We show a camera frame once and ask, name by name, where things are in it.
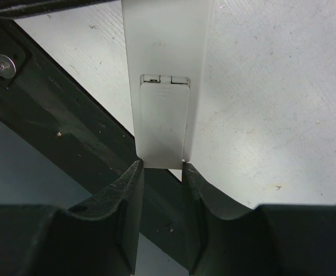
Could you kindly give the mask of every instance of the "metal washer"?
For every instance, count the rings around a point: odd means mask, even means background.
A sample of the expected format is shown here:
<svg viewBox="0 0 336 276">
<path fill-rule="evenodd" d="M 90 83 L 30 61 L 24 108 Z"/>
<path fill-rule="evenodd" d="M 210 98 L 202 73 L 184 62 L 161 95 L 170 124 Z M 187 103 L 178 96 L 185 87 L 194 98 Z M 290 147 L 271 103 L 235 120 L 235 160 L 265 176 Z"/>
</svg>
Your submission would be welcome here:
<svg viewBox="0 0 336 276">
<path fill-rule="evenodd" d="M 0 76 L 5 79 L 11 79 L 16 74 L 16 65 L 13 60 L 0 53 Z"/>
</svg>

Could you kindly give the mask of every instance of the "white panel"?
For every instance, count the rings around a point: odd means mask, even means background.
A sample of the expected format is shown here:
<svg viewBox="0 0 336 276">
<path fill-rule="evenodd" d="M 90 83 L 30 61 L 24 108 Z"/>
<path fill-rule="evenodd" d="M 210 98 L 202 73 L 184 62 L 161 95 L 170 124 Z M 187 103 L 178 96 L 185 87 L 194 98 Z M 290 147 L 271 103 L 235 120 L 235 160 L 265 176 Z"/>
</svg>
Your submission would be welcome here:
<svg viewBox="0 0 336 276">
<path fill-rule="evenodd" d="M 17 22 L 133 132 L 120 5 Z M 215 0 L 198 110 L 191 162 L 222 191 L 336 204 L 336 1 Z"/>
</svg>

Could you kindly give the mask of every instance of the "scratch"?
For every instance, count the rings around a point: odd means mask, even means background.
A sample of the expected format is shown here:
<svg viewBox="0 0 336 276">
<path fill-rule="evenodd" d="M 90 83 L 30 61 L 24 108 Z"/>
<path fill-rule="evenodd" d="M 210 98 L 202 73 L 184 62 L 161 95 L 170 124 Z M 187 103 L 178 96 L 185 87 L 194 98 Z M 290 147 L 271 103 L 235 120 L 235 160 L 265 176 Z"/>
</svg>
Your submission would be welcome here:
<svg viewBox="0 0 336 276">
<path fill-rule="evenodd" d="M 191 169 L 188 169 L 188 171 L 189 171 L 190 173 L 197 174 L 197 171 L 194 171 L 194 170 L 191 170 Z"/>
<path fill-rule="evenodd" d="M 274 5 L 278 5 L 278 6 L 282 6 L 282 7 L 288 7 L 288 8 L 290 8 L 290 9 L 295 9 L 295 7 L 291 7 L 291 6 L 287 6 L 287 5 L 279 4 L 279 3 L 277 3 L 277 2 L 271 2 L 271 1 L 268 1 L 268 0 L 265 0 L 264 5 L 265 5 L 266 3 L 271 3 L 272 6 L 274 6 Z"/>
<path fill-rule="evenodd" d="M 63 52 L 66 53 L 66 50 L 65 50 L 65 48 L 64 48 L 64 44 L 63 44 L 63 40 L 62 40 L 62 39 L 60 40 L 60 44 L 61 44 L 61 46 L 62 46 L 62 50 L 63 50 Z"/>
<path fill-rule="evenodd" d="M 70 64 L 69 64 L 69 66 L 70 66 L 70 67 L 71 67 L 73 70 L 75 70 L 75 72 L 76 72 L 76 73 L 77 73 L 79 76 L 81 76 L 81 75 L 80 75 L 80 73 L 79 73 L 79 72 L 76 70 L 76 68 L 75 68 L 75 67 L 73 67 L 73 66 L 72 66 L 72 65 L 70 65 Z"/>
<path fill-rule="evenodd" d="M 331 40 L 329 40 L 326 44 L 331 43 L 332 41 L 336 40 L 336 37 L 333 37 Z"/>
</svg>

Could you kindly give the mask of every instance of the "small screw head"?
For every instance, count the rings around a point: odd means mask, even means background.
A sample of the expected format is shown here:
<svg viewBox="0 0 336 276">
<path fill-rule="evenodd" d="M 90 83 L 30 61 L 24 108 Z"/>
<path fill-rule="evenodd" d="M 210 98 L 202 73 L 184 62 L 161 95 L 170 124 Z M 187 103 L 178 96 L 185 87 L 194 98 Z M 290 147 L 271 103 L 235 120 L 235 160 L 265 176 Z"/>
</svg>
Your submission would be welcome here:
<svg viewBox="0 0 336 276">
<path fill-rule="evenodd" d="M 6 69 L 6 66 L 3 63 L 0 63 L 0 70 L 3 71 L 4 69 Z"/>
</svg>

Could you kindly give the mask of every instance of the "small tab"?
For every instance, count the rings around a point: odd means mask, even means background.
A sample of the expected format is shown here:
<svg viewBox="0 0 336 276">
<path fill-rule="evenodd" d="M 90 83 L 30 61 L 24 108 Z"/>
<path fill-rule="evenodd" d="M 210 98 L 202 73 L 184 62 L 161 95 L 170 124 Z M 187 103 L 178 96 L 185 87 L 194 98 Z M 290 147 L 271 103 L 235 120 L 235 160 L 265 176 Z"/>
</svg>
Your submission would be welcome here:
<svg viewBox="0 0 336 276">
<path fill-rule="evenodd" d="M 189 78 L 185 78 L 183 76 L 172 76 L 171 83 L 177 85 L 188 85 Z"/>
<path fill-rule="evenodd" d="M 143 75 L 143 82 L 160 83 L 161 82 L 161 76 L 159 76 L 159 75 Z"/>
<path fill-rule="evenodd" d="M 161 83 L 171 84 L 172 77 L 171 76 L 161 76 Z"/>
</svg>

